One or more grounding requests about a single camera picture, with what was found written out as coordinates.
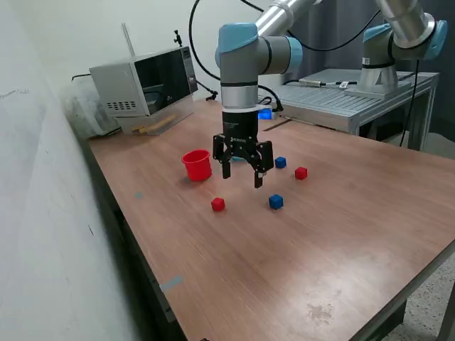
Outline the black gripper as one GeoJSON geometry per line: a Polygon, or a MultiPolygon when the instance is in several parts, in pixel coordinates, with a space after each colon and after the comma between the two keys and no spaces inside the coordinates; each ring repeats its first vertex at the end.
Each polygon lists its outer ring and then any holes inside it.
{"type": "Polygon", "coordinates": [[[230,159],[233,156],[249,158],[255,171],[255,188],[262,187],[263,177],[274,167],[271,141],[257,143],[257,111],[223,111],[223,135],[213,137],[213,158],[222,166],[224,179],[230,177],[230,159]]]}

